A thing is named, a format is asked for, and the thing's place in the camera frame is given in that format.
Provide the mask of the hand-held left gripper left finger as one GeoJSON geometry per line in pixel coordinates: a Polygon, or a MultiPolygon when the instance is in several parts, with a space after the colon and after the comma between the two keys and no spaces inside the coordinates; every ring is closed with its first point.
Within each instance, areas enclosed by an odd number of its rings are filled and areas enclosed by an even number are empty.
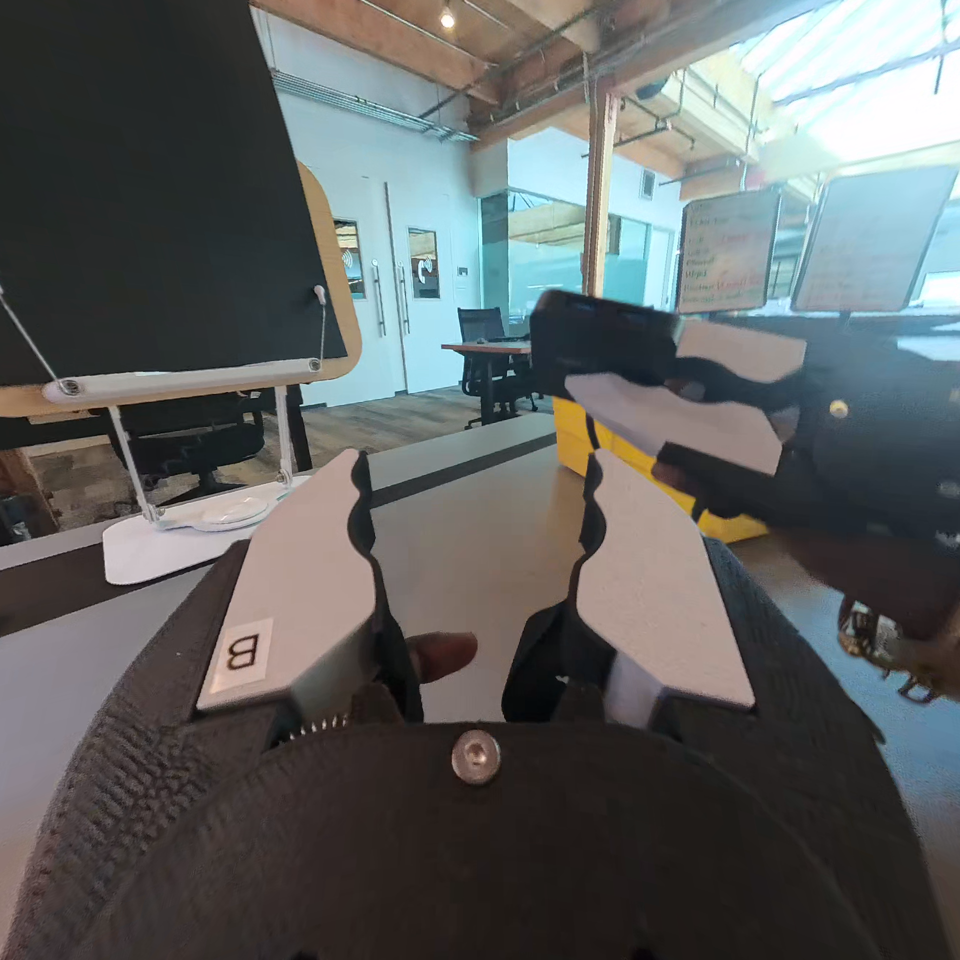
{"type": "Polygon", "coordinates": [[[349,449],[299,484],[246,543],[198,712],[268,702],[346,712],[396,646],[374,556],[368,455],[349,449]]]}

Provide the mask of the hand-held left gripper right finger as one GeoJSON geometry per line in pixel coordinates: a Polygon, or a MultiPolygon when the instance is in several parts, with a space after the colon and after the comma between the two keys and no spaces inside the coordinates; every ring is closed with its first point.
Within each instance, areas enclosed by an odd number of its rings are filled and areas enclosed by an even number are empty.
{"type": "Polygon", "coordinates": [[[573,609],[613,651],[608,710],[654,710],[670,695],[750,710],[756,697],[702,534],[665,492],[609,450],[592,454],[573,609]]]}

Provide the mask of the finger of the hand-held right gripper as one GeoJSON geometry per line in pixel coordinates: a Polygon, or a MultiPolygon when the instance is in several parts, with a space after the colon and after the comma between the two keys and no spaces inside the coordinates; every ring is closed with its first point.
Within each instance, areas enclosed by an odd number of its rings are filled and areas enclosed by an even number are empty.
{"type": "Polygon", "coordinates": [[[802,369],[808,343],[799,338],[712,320],[687,320],[676,357],[698,359],[756,383],[775,383],[802,369]]]}
{"type": "Polygon", "coordinates": [[[670,444],[758,474],[778,470],[783,444],[755,407],[695,402],[613,373],[573,374],[564,386],[585,414],[649,456],[670,444]]]}

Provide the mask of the black port hub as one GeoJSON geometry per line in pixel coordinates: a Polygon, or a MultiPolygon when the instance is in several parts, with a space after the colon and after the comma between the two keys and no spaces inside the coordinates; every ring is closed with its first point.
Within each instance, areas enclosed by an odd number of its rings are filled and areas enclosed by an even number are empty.
{"type": "Polygon", "coordinates": [[[652,308],[549,290],[529,318],[534,389],[570,401],[568,377],[600,374],[663,386],[673,372],[683,324],[681,317],[652,308]]]}

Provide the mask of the person's right hand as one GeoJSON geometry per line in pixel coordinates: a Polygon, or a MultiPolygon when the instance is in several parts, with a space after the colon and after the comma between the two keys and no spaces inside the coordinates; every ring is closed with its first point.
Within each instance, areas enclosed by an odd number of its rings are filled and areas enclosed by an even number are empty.
{"type": "Polygon", "coordinates": [[[775,530],[774,537],[814,580],[927,642],[958,607],[958,558],[897,537],[775,530]]]}

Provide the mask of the person's left hand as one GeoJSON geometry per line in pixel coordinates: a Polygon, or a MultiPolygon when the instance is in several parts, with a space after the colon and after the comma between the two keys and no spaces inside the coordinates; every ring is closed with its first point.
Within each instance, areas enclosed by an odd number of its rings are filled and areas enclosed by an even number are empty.
{"type": "Polygon", "coordinates": [[[468,667],[478,650],[471,632],[431,632],[408,638],[407,650],[417,681],[428,685],[468,667]]]}

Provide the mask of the yellow plastic bin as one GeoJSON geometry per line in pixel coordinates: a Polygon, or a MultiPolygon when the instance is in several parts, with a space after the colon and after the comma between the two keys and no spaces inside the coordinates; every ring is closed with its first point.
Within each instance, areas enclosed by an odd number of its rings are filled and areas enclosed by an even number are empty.
{"type": "MultiPolygon", "coordinates": [[[[586,476],[590,456],[594,453],[594,440],[599,447],[609,450],[623,463],[641,474],[647,481],[671,498],[680,510],[693,516],[694,500],[691,496],[666,486],[653,478],[654,459],[620,438],[607,427],[596,424],[591,433],[587,426],[585,410],[575,402],[553,398],[555,430],[557,436],[558,462],[575,474],[586,476]]],[[[739,515],[723,519],[704,510],[697,520],[702,534],[726,545],[746,542],[768,535],[767,528],[755,519],[739,515]]]]}

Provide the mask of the whiteboard with writing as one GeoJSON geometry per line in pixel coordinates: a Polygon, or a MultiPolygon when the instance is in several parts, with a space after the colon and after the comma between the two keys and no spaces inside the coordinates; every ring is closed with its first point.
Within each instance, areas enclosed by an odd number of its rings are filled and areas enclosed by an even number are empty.
{"type": "Polygon", "coordinates": [[[934,165],[830,179],[803,245],[792,311],[906,309],[957,177],[957,166],[934,165]]]}
{"type": "Polygon", "coordinates": [[[780,189],[767,188],[686,204],[678,314],[731,313],[766,304],[782,196],[780,189]]]}

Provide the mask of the white panel stand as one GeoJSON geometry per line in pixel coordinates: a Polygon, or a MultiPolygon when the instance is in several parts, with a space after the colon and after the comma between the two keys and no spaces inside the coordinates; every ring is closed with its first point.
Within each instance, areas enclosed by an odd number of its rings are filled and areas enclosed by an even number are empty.
{"type": "Polygon", "coordinates": [[[122,406],[225,394],[231,389],[274,390],[280,442],[277,479],[202,497],[193,506],[159,507],[149,501],[138,476],[133,475],[141,512],[103,531],[106,582],[129,586],[187,570],[217,559],[233,543],[253,534],[258,524],[305,482],[294,474],[286,389],[324,379],[329,367],[326,357],[306,357],[199,370],[60,377],[44,384],[41,393],[45,402],[68,411],[105,409],[117,432],[123,461],[130,469],[136,465],[122,424],[122,406]]]}

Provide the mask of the black office chair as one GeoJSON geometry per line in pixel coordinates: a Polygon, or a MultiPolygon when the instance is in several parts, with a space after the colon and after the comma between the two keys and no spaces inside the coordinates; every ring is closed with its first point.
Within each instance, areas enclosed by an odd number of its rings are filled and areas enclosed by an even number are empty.
{"type": "MultiPolygon", "coordinates": [[[[499,307],[458,309],[462,345],[514,346],[528,348],[530,335],[518,337],[505,333],[499,307]]],[[[518,415],[517,403],[526,399],[532,411],[538,406],[534,395],[531,355],[526,352],[484,352],[466,350],[463,360],[461,390],[469,398],[481,402],[481,414],[466,422],[464,429],[487,426],[518,415]]]]}
{"type": "Polygon", "coordinates": [[[265,446],[264,412],[275,412],[273,390],[232,391],[142,404],[119,410],[119,422],[136,475],[145,492],[177,476],[197,485],[166,506],[242,488],[218,471],[255,459],[265,446]]]}

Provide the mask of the long wooden desk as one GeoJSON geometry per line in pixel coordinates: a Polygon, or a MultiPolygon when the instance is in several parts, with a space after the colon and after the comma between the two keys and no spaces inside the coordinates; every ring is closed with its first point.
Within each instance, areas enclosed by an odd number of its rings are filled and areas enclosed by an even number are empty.
{"type": "Polygon", "coordinates": [[[480,339],[444,343],[441,349],[462,358],[461,392],[480,403],[479,414],[466,422],[464,430],[514,419],[522,401],[538,412],[528,340],[480,339]]]}

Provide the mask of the white door with window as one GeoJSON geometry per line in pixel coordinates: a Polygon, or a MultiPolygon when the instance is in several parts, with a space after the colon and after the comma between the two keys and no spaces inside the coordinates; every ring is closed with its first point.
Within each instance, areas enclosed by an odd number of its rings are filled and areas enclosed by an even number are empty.
{"type": "Polygon", "coordinates": [[[346,173],[331,181],[328,192],[334,218],[356,226],[365,291],[352,301],[362,334],[361,358],[349,374],[329,383],[328,407],[383,400],[395,392],[394,341],[385,332],[388,250],[376,187],[366,176],[346,173]]]}
{"type": "Polygon", "coordinates": [[[405,389],[418,394],[456,378],[443,349],[454,320],[450,197],[398,176],[384,192],[405,389]]]}

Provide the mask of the wooden board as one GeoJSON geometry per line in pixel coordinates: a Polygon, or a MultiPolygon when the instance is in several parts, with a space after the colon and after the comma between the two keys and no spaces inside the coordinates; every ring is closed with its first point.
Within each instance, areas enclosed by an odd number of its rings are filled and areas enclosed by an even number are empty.
{"type": "Polygon", "coordinates": [[[345,355],[285,359],[235,367],[180,371],[132,371],[52,378],[38,385],[3,386],[3,419],[67,418],[81,411],[147,402],[308,385],[345,377],[357,366],[362,333],[356,317],[328,197],[315,175],[297,162],[317,242],[325,284],[323,319],[335,318],[345,355]]]}

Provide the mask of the black panel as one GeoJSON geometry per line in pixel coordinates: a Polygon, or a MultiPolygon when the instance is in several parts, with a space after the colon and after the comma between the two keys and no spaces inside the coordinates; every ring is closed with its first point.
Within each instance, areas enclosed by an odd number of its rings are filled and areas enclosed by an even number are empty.
{"type": "Polygon", "coordinates": [[[347,356],[248,2],[4,1],[1,46],[4,387],[347,356]]]}

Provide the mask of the wooden post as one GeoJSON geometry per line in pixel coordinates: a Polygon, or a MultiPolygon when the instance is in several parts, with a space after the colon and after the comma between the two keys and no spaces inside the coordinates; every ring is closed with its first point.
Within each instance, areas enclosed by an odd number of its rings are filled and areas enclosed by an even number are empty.
{"type": "Polygon", "coordinates": [[[590,87],[589,138],[582,251],[582,293],[603,296],[609,231],[610,180],[620,98],[609,78],[590,87]]]}

